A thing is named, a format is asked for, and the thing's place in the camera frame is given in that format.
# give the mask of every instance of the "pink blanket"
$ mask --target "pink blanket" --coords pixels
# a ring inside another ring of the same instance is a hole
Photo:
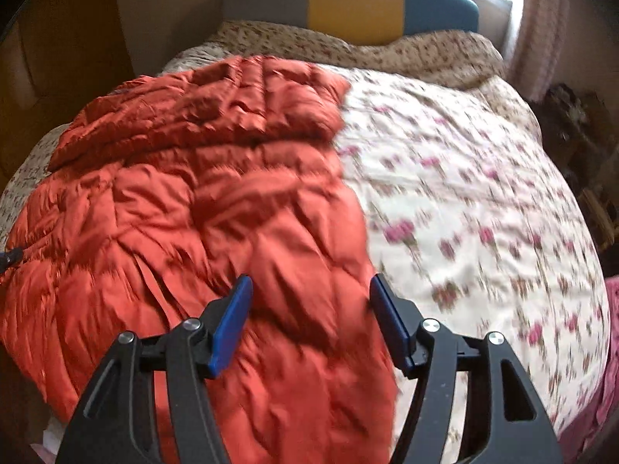
[[[589,447],[619,404],[619,276],[605,282],[610,305],[609,360],[591,402],[559,436],[566,464],[575,462]]]

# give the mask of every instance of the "wall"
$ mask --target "wall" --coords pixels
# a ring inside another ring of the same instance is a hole
[[[567,35],[553,81],[596,91],[619,125],[619,36],[590,0],[570,0]]]
[[[154,75],[217,29],[219,0],[117,0],[135,75]]]

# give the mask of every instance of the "quilted fabric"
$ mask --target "quilted fabric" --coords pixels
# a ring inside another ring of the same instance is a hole
[[[348,89],[315,65],[231,57],[78,115],[11,231],[26,251],[0,299],[4,344],[62,420],[120,331],[163,333],[247,273],[249,322],[208,384],[232,462],[387,462],[397,390],[330,145]]]

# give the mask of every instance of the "curtain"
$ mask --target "curtain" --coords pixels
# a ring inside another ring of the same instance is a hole
[[[565,40],[569,0],[522,0],[512,7],[503,57],[507,80],[522,97],[541,101]]]

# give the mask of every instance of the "floral bedsheet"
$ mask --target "floral bedsheet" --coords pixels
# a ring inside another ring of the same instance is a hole
[[[602,378],[609,304],[576,200],[542,149],[533,113],[502,80],[490,42],[449,31],[354,47],[295,27],[225,22],[162,74],[230,54],[314,61],[350,80],[335,144],[366,216],[374,266],[456,333],[502,331],[560,433]],[[58,136],[46,137],[0,200],[0,218],[9,219],[3,242],[12,211],[44,177]],[[395,375],[394,441],[414,392]],[[462,375],[444,462],[457,459],[465,397]]]

